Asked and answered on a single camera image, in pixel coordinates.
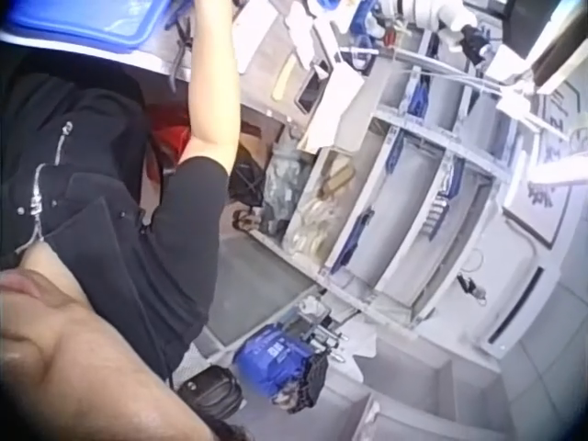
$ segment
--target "blue bin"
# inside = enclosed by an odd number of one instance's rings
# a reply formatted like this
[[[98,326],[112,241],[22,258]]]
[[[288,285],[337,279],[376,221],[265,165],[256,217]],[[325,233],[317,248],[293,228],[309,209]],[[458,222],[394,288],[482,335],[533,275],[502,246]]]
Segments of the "blue bin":
[[[7,25],[18,35],[114,52],[143,44],[170,0],[16,0]]]

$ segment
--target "blue clip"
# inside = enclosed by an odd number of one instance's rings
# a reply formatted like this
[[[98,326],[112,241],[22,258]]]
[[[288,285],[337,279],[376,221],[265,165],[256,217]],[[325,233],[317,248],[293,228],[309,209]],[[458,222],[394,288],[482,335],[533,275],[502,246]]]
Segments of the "blue clip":
[[[466,160],[463,158],[455,158],[453,160],[453,176],[451,176],[451,183],[445,193],[439,193],[439,196],[443,196],[449,200],[453,199],[459,194],[461,189],[461,180],[463,178],[464,169],[466,167]]]
[[[408,106],[408,113],[417,118],[423,118],[429,107],[429,87],[421,81],[414,89],[411,104]]]
[[[345,245],[343,245],[343,250],[341,250],[337,260],[334,262],[333,268],[331,268],[331,274],[336,273],[341,269],[342,266],[345,266],[349,263],[351,257],[353,257],[353,253],[357,249],[359,237],[368,226],[369,221],[371,221],[371,218],[374,216],[374,213],[375,211],[373,209],[367,209],[361,215],[357,216],[356,223],[349,233],[349,237],[347,237]]]
[[[394,145],[388,154],[388,158],[386,159],[386,175],[391,175],[394,173],[394,169],[396,168],[396,164],[401,159],[401,153],[404,149],[404,130],[399,130],[398,135],[396,136],[396,140],[394,140]]]

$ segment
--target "black shirt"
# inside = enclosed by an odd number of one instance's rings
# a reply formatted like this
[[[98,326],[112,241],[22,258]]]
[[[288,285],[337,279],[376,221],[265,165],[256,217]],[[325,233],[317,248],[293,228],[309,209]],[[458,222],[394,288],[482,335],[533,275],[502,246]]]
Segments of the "black shirt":
[[[114,63],[35,51],[9,91],[3,266],[31,239],[49,243],[96,312],[168,377],[208,319],[225,170],[208,158],[180,164],[144,226],[138,200],[149,125],[136,83]]]

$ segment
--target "black bag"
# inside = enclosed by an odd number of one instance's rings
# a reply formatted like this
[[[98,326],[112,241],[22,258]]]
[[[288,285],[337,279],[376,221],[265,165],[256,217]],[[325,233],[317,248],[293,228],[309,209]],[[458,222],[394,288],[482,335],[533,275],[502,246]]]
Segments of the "black bag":
[[[190,408],[213,418],[226,420],[243,402],[243,391],[229,369],[211,366],[186,381],[177,394]]]

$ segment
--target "sign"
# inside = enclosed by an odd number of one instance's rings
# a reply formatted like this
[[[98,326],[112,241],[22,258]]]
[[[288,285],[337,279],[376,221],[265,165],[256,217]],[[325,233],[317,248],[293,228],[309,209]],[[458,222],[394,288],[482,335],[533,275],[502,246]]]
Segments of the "sign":
[[[580,115],[580,94],[569,83],[563,83],[543,99],[543,119],[563,133],[568,133]],[[571,153],[570,144],[548,131],[543,131],[538,164],[558,161]],[[521,179],[513,202],[505,214],[526,232],[551,249],[560,232],[568,208],[571,188],[531,184]]]

